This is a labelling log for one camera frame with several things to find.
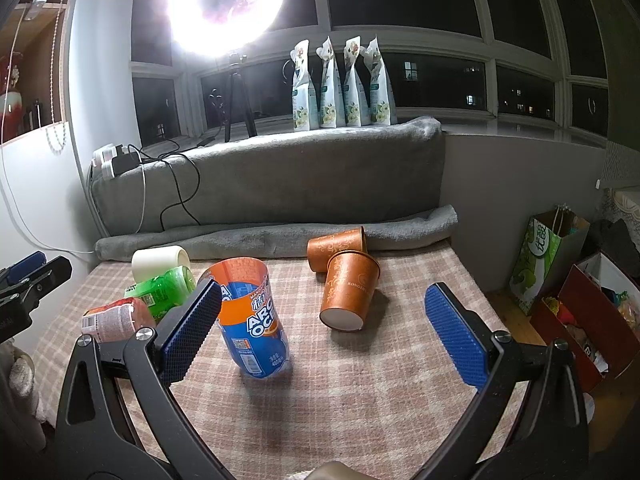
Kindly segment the green plastic cup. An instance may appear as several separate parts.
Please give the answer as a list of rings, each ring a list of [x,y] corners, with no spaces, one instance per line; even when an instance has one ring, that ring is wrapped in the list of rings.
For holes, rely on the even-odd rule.
[[[162,275],[128,287],[125,298],[138,298],[156,322],[174,307],[180,307],[195,289],[194,276],[187,266],[175,266]]]

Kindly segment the orange patterned cup front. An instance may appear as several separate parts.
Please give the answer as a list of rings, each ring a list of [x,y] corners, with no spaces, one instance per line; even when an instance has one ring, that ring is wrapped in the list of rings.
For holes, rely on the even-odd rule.
[[[380,275],[380,265],[365,252],[344,250],[333,255],[326,272],[320,321],[340,332],[362,330]]]

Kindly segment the white power strip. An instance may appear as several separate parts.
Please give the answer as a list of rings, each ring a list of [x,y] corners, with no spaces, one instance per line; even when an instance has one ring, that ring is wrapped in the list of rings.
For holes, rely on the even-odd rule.
[[[141,165],[141,159],[136,151],[126,152],[122,144],[106,144],[92,154],[92,169],[103,179],[112,180],[125,172],[134,170]]]

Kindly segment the red cardboard box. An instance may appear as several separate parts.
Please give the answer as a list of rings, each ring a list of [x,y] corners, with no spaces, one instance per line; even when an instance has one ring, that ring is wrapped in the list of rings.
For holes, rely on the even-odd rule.
[[[639,289],[599,252],[572,266],[558,296],[537,301],[530,325],[544,341],[568,343],[589,392],[639,356]]]

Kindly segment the black tripod stand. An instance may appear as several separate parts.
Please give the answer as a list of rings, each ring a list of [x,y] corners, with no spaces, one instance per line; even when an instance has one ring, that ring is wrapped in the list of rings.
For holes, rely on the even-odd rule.
[[[231,141],[232,115],[236,108],[242,112],[247,135],[250,138],[257,136],[254,112],[250,106],[250,98],[242,73],[245,61],[244,54],[230,54],[227,87],[224,90],[213,88],[209,92],[209,102],[218,116],[219,129],[224,130],[224,143]]]

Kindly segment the rolled grey blanket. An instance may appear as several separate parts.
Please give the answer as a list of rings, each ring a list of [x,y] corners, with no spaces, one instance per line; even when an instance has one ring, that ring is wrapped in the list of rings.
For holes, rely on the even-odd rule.
[[[446,205],[410,217],[366,223],[367,248],[374,252],[419,249],[450,237],[458,214]],[[302,258],[308,240],[350,230],[350,224],[287,223],[238,226],[185,226],[159,233],[103,237],[94,250],[102,261],[129,262],[140,249],[177,245],[192,260],[216,260],[236,256],[262,259]]]

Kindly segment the red orange plastic cup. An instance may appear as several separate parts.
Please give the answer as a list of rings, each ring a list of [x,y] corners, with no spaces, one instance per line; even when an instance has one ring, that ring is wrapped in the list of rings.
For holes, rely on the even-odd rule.
[[[140,328],[155,326],[149,308],[139,298],[124,298],[89,309],[80,320],[81,333],[99,342],[127,340]]]

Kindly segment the green paper shopping bag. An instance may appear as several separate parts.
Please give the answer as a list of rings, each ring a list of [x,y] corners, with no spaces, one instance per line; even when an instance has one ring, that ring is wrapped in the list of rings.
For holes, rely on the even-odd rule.
[[[510,293],[525,315],[568,273],[584,246],[590,223],[569,206],[531,216],[509,280]]]

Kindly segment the orange patterned cup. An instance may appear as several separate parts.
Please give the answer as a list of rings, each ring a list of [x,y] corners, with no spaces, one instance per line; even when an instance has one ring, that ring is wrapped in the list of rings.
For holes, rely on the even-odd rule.
[[[329,260],[345,250],[368,251],[367,235],[363,226],[308,240],[306,256],[311,271],[326,273]]]
[[[320,321],[340,332],[362,330],[380,275],[380,265],[365,252],[344,250],[333,255],[326,272]]]

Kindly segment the pink plaid seat cover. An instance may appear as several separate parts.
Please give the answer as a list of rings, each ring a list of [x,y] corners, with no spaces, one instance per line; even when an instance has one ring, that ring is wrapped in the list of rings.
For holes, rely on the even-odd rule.
[[[448,437],[476,389],[465,385],[426,317],[426,290],[443,282],[490,330],[506,330],[449,244],[371,257],[381,275],[362,330],[340,332],[320,321],[326,278],[306,263],[264,262],[288,342],[286,365],[265,379],[243,373],[216,319],[186,376],[169,385],[221,463],[221,479],[314,478],[328,469],[411,479]],[[180,479],[124,363],[129,339],[149,337],[163,320],[114,342],[80,330],[82,315],[109,304],[125,274],[120,263],[98,266],[36,349],[40,399],[56,429],[63,479]],[[542,349],[521,350],[514,390],[546,362]]]

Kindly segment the orange patterned cup rear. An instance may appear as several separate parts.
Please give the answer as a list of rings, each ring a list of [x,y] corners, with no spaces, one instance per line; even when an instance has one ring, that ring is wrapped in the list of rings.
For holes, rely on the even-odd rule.
[[[345,250],[368,251],[367,235],[363,226],[308,240],[306,256],[311,271],[326,273],[329,260]]]

